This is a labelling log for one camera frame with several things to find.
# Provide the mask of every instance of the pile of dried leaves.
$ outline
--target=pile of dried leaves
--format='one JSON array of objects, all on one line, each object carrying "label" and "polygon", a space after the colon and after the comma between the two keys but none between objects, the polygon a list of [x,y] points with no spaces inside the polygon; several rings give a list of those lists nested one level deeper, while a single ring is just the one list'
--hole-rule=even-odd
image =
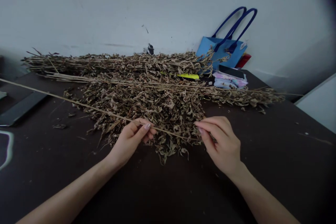
[{"label": "pile of dried leaves", "polygon": [[[23,61],[28,69],[46,77],[85,83],[83,97],[73,98],[80,103],[129,119],[146,118],[156,127],[171,132],[159,132],[154,141],[147,143],[156,147],[161,163],[165,164],[167,157],[176,152],[189,155],[186,145],[201,144],[193,123],[205,116],[201,104],[203,97],[220,105],[241,106],[243,110],[248,105],[267,106],[284,100],[272,89],[224,90],[176,76],[212,71],[211,57],[212,51],[201,60],[194,52],[129,57],[107,54],[63,57],[39,53]],[[72,96],[68,91],[64,95]],[[106,144],[113,145],[128,123],[90,108],[80,109],[92,115],[96,123],[90,131],[101,130],[100,140],[104,138]]]}]

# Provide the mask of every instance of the wrist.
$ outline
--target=wrist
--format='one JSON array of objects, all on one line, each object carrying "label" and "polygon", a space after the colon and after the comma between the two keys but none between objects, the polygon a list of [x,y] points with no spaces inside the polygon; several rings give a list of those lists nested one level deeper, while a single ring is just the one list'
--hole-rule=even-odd
[{"label": "wrist", "polygon": [[100,161],[100,170],[106,174],[115,174],[122,166],[114,159],[110,159],[108,156]]},{"label": "wrist", "polygon": [[236,171],[230,175],[228,178],[235,184],[240,184],[241,182],[245,181],[250,175],[249,170],[247,169],[246,165],[240,161],[239,165],[236,168]]}]

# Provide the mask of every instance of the navy blue handle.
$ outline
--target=navy blue handle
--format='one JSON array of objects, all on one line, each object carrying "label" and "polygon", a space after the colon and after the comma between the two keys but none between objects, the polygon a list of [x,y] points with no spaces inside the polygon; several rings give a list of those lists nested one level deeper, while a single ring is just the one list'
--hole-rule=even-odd
[{"label": "navy blue handle", "polygon": [[[216,37],[216,34],[217,34],[217,32],[222,28],[222,26],[237,12],[237,11],[240,11],[241,9],[244,9],[244,12],[243,12],[243,15],[245,14],[245,12],[246,12],[246,10],[247,10],[247,8],[246,7],[244,7],[244,6],[242,6],[242,7],[239,7],[238,9],[236,9],[236,10],[234,10],[231,14],[230,14],[230,16],[228,16],[225,20],[224,20],[224,22],[220,25],[220,27],[217,29],[217,31],[212,35],[212,37]],[[235,30],[233,30],[232,32],[231,32],[231,34],[229,35],[229,39],[232,39],[232,35],[233,35],[233,33],[235,32]]]},{"label": "navy blue handle", "polygon": [[246,11],[241,17],[240,19],[238,19],[238,21],[233,25],[233,27],[231,28],[231,30],[227,33],[226,37],[216,45],[214,52],[217,52],[219,47],[227,40],[230,39],[229,37],[232,37],[233,32],[237,29],[237,27],[239,26],[239,24],[241,23],[241,21],[250,13],[250,12],[254,12],[251,20],[249,21],[249,23],[247,24],[247,26],[245,27],[245,29],[243,30],[243,32],[240,34],[240,36],[238,37],[238,39],[229,47],[229,52],[232,53],[235,48],[237,47],[237,42],[239,41],[239,39],[241,38],[241,36],[246,32],[246,30],[248,29],[248,27],[250,26],[250,24],[252,23],[252,21],[254,20],[255,16],[257,15],[258,10],[255,8],[249,9],[248,11]]}]

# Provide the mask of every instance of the hand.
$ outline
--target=hand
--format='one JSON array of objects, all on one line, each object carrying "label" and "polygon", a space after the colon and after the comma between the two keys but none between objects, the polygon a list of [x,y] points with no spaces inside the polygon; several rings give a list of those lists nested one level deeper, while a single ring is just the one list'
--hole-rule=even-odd
[{"label": "hand", "polygon": [[122,129],[117,142],[106,157],[108,163],[121,168],[131,158],[141,141],[147,143],[154,138],[157,132],[151,128],[154,126],[153,123],[142,118],[135,119],[135,121],[144,125],[131,122]]},{"label": "hand", "polygon": [[244,166],[240,161],[240,141],[226,117],[209,117],[195,122],[207,152],[215,165],[229,178]]}]

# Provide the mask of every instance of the table surface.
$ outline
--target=table surface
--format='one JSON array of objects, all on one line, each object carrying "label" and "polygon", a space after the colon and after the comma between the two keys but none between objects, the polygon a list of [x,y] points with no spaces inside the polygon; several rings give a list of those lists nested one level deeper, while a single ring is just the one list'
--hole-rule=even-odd
[{"label": "table surface", "polygon": [[[249,87],[266,86],[248,71]],[[32,73],[18,83],[62,95],[74,83]],[[0,113],[31,93],[3,85],[8,97]],[[206,115],[226,116],[241,140],[241,159],[251,173],[299,221],[335,219],[336,135],[289,101],[274,104],[266,115],[206,101]],[[67,115],[76,111],[77,115]],[[86,135],[94,122],[72,104],[49,97],[16,127],[13,158],[0,171],[0,222],[14,223],[102,160],[110,151],[97,149],[100,133]],[[66,129],[53,129],[66,124]],[[6,156],[0,137],[0,161]],[[165,166],[153,147],[140,145],[127,165],[93,197],[74,223],[253,223],[238,189],[213,164],[204,146],[189,148],[187,158],[174,155]]]}]

